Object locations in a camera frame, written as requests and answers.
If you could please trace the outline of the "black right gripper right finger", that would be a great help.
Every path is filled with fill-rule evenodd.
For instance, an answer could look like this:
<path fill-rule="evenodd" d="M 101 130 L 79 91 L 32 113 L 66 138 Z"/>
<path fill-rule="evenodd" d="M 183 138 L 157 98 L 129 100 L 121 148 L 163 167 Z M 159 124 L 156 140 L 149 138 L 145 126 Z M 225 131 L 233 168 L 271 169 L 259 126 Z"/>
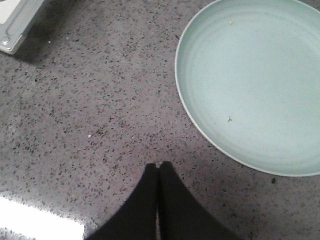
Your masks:
<path fill-rule="evenodd" d="M 193 197 L 169 161 L 159 167 L 158 216 L 162 240 L 239 240 Z"/>

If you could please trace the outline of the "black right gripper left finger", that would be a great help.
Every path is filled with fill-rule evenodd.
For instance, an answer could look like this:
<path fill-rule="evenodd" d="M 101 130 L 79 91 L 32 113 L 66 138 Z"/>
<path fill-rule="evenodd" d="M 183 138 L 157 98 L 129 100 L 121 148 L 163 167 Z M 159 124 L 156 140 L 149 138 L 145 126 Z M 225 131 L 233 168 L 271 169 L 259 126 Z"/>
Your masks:
<path fill-rule="evenodd" d="M 155 240 L 157 200 L 158 168 L 149 163 L 120 209 L 87 239 Z"/>

